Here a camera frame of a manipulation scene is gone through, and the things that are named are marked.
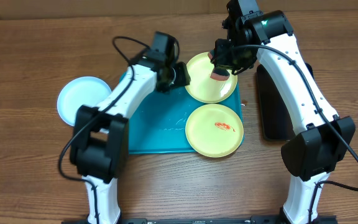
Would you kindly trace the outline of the red sponge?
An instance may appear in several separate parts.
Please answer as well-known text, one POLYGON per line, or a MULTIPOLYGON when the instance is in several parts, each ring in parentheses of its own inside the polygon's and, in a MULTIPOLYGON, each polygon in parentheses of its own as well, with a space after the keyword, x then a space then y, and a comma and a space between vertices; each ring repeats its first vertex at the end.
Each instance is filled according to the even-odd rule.
POLYGON ((210 78, 217 81, 226 81, 230 77, 230 73, 225 69, 213 68, 210 78))

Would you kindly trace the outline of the light blue plate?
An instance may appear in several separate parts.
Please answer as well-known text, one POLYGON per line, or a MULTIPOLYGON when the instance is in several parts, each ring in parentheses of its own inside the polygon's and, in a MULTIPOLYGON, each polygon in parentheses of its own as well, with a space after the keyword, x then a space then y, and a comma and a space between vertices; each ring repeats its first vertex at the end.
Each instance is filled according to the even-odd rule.
POLYGON ((111 94, 109 85, 97 77, 80 77, 67 83, 57 98, 57 111, 68 125, 75 125, 77 110, 86 105, 94 107, 111 94))

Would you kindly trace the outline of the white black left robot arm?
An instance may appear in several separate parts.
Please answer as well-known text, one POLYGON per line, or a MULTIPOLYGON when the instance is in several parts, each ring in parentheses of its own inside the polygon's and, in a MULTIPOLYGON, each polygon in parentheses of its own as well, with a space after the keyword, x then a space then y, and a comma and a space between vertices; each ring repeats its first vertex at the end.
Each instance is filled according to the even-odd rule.
POLYGON ((190 84, 184 62, 150 55, 129 62, 124 78, 99 105, 76 112, 73 137, 64 150, 88 192, 85 223, 119 223, 117 178, 129 155, 129 120, 152 92, 166 93, 190 84))

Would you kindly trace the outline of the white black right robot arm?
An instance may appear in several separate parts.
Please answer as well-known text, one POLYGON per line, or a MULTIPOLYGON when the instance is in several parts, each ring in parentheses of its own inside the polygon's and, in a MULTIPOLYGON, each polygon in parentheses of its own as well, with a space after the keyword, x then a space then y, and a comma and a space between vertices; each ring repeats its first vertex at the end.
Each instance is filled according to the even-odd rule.
POLYGON ((278 223, 336 223, 317 205, 329 175, 349 148, 356 127, 328 103, 299 53, 293 27, 282 11, 262 12, 244 1, 227 4, 225 39, 215 43, 211 63, 222 75, 237 75, 259 62, 270 75, 295 133, 281 149, 291 175, 278 223))

